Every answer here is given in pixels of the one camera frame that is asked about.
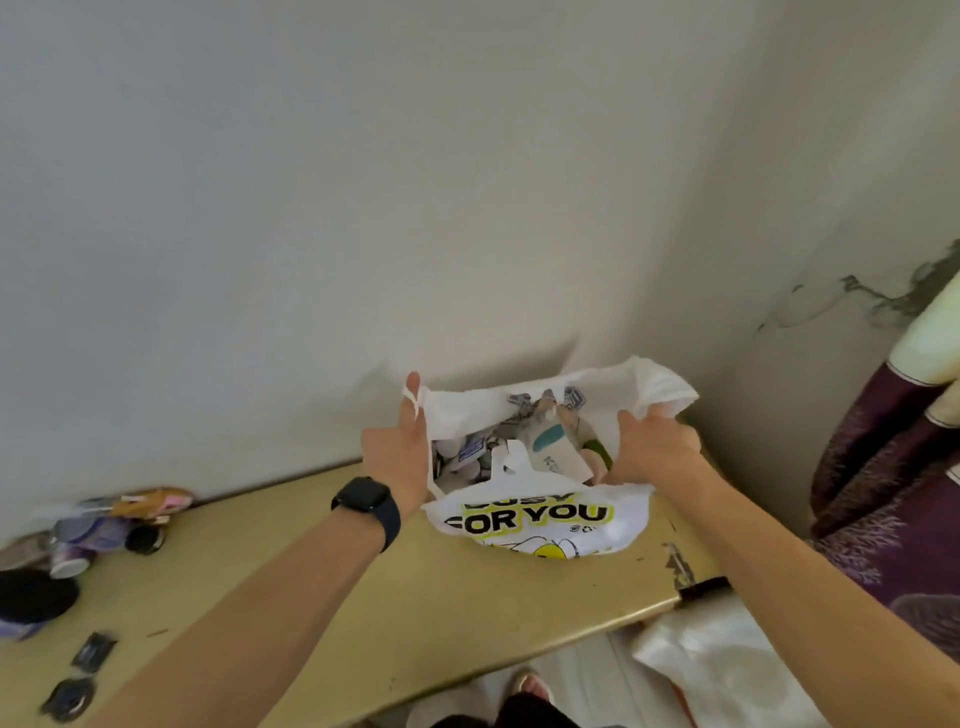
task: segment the foot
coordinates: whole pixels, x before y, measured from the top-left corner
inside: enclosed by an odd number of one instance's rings
[[[546,700],[550,705],[554,704],[553,691],[550,690],[550,686],[533,670],[525,670],[514,679],[512,694],[518,692],[529,692],[540,700]]]

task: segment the wall stain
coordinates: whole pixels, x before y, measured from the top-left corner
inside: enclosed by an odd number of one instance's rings
[[[960,273],[960,240],[954,240],[946,255],[938,260],[923,263],[914,270],[910,277],[911,288],[902,296],[896,298],[885,296],[861,283],[856,276],[845,276],[840,280],[847,293],[863,291],[879,301],[878,309],[894,310],[915,319],[926,311],[926,308],[958,273]]]

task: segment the curtain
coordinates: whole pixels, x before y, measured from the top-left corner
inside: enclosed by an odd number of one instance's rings
[[[902,336],[813,478],[814,547],[960,662],[960,277]]]

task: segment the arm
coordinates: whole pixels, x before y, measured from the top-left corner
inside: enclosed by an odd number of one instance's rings
[[[611,482],[651,482],[834,728],[960,726],[960,666],[726,483],[696,432],[620,413]]]
[[[411,374],[407,388],[419,387]],[[423,416],[408,400],[397,427],[363,433],[364,469],[390,486],[404,519],[426,497],[427,448]],[[375,518],[337,508],[177,637],[89,725],[259,725],[383,543]]]

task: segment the purple curtain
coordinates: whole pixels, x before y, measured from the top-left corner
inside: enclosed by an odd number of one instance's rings
[[[885,363],[830,440],[810,504],[814,547],[960,662],[958,392]]]

